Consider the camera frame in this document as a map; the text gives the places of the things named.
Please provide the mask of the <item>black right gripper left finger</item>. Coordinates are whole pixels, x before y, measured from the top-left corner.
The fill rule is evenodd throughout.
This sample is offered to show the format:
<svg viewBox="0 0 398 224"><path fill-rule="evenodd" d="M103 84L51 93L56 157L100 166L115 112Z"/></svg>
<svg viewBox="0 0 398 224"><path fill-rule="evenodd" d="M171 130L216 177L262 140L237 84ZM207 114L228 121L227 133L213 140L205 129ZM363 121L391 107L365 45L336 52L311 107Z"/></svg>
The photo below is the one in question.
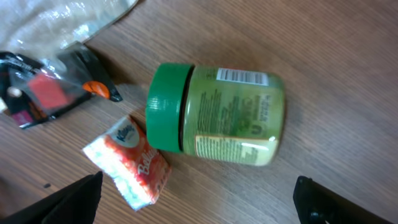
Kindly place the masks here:
<svg viewBox="0 0 398 224"><path fill-rule="evenodd" d="M87 175L2 219L1 224L93 224L102 183L101 171Z"/></svg>

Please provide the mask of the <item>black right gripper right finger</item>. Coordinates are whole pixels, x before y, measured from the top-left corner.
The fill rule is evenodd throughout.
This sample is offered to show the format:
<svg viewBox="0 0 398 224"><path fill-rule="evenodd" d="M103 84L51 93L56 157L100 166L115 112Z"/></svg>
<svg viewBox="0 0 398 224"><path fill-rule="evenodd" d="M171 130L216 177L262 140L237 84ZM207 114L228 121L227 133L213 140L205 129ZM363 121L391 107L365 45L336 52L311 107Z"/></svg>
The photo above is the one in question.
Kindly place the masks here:
<svg viewBox="0 0 398 224"><path fill-rule="evenodd" d="M392 224L302 175L293 201L301 224Z"/></svg>

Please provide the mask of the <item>red Kleenex tissue pack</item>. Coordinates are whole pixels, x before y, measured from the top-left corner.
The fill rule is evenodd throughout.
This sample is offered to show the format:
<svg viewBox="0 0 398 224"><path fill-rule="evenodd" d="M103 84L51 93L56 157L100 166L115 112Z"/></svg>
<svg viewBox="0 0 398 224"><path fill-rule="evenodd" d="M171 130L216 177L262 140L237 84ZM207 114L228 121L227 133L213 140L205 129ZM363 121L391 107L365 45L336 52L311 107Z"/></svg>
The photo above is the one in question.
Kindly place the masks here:
<svg viewBox="0 0 398 224"><path fill-rule="evenodd" d="M133 210L156 203L172 170L131 116L120 119L83 152L113 179Z"/></svg>

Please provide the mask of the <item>dark red snack packet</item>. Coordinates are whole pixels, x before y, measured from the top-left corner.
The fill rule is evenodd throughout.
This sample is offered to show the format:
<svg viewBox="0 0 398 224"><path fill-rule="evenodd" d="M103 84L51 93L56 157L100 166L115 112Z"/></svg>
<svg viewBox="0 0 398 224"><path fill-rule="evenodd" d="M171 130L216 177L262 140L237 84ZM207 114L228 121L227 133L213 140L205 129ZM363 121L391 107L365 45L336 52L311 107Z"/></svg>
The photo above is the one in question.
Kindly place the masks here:
<svg viewBox="0 0 398 224"><path fill-rule="evenodd" d="M75 42L41 60L1 52L1 112L21 129L56 119L93 96L122 96L99 58Z"/></svg>

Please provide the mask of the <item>green lidded jar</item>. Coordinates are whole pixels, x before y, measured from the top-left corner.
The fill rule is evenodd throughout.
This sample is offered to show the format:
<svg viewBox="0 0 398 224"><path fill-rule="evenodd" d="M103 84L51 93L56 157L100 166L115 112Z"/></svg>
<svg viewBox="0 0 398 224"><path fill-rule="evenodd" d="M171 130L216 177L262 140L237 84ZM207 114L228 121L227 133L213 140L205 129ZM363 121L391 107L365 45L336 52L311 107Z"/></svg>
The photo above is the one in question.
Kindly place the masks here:
<svg viewBox="0 0 398 224"><path fill-rule="evenodd" d="M147 139L163 151L265 166L284 117L285 88L273 73L163 63L149 89Z"/></svg>

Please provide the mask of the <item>white snack pouch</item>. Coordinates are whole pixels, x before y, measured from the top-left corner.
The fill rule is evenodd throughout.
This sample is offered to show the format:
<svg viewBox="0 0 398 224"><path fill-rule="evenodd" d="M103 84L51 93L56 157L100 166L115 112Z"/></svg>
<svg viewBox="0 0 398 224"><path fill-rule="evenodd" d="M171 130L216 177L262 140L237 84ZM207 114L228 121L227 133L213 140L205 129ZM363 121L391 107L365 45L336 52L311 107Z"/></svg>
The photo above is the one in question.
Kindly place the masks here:
<svg viewBox="0 0 398 224"><path fill-rule="evenodd" d="M1 50L49 58L85 42L127 14L137 0L1 0Z"/></svg>

